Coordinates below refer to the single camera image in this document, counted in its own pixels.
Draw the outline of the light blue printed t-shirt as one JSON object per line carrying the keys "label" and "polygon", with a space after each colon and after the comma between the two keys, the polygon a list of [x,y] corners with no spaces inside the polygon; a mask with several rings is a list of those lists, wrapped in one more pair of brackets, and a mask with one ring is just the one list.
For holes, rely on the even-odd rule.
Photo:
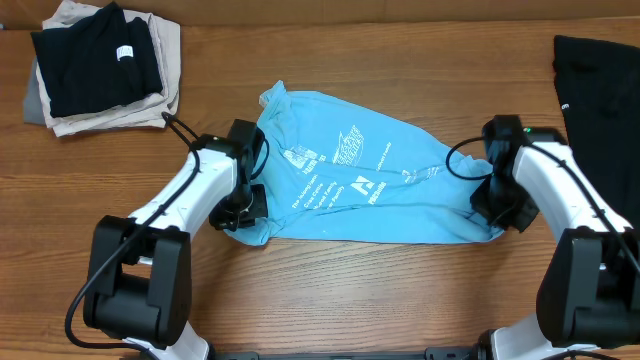
{"label": "light blue printed t-shirt", "polygon": [[260,104],[257,125],[269,147],[256,181],[268,215],[232,232],[235,240],[467,244],[502,234],[470,203],[488,162],[409,123],[283,82]]}

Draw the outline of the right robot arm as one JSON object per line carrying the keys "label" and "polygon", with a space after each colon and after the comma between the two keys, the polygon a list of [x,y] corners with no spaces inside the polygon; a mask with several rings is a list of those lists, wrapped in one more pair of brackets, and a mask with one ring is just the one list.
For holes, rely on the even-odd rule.
{"label": "right robot arm", "polygon": [[639,235],[598,194],[555,129],[497,115],[482,129],[492,172],[470,198],[490,225],[524,231],[543,216],[556,249],[536,311],[489,330],[475,359],[599,357],[639,342]]}

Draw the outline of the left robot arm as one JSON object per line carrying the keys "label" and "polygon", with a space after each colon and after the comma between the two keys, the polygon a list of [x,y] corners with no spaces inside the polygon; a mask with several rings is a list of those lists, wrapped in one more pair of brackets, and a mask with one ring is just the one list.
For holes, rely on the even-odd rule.
{"label": "left robot arm", "polygon": [[176,176],[126,218],[105,216],[94,230],[86,284],[68,312],[110,337],[106,348],[151,359],[212,359],[214,347],[189,322],[191,241],[204,223],[234,232],[268,215],[255,179],[266,164],[264,133],[235,120],[225,137],[196,135],[172,115],[167,125],[187,144]]}

